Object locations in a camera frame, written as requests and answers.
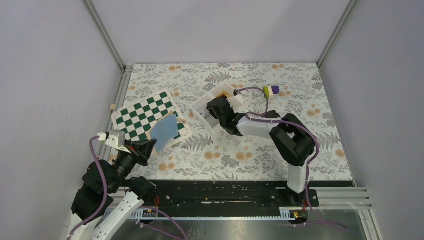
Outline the beige leather card holder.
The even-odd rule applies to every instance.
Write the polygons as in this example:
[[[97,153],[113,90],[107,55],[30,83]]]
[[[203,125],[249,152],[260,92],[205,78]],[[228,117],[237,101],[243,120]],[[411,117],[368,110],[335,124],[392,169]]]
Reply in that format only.
[[[168,142],[179,134],[179,123],[186,124],[187,120],[177,117],[173,112],[168,112],[146,132],[148,140],[156,140],[153,148],[155,156],[158,156]]]

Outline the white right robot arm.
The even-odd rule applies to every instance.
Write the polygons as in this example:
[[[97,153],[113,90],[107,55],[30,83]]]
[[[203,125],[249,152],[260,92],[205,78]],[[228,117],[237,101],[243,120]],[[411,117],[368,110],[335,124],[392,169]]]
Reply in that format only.
[[[287,201],[293,206],[299,206],[307,199],[307,159],[319,152],[319,144],[295,115],[288,113],[280,117],[275,111],[269,111],[265,117],[253,117],[249,113],[238,113],[233,110],[226,96],[213,99],[206,109],[230,135],[272,140],[289,165]]]

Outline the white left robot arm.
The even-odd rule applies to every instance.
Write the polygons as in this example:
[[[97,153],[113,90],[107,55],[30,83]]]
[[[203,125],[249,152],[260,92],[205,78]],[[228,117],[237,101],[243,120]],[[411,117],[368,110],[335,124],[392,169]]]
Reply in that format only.
[[[128,151],[120,151],[113,163],[95,159],[82,177],[83,186],[77,191],[71,206],[69,240],[110,240],[123,223],[142,205],[155,200],[156,185],[145,177],[128,179],[136,165],[145,167],[154,151],[156,139],[125,141]],[[121,187],[127,191],[118,206],[102,220],[113,203],[111,194]]]

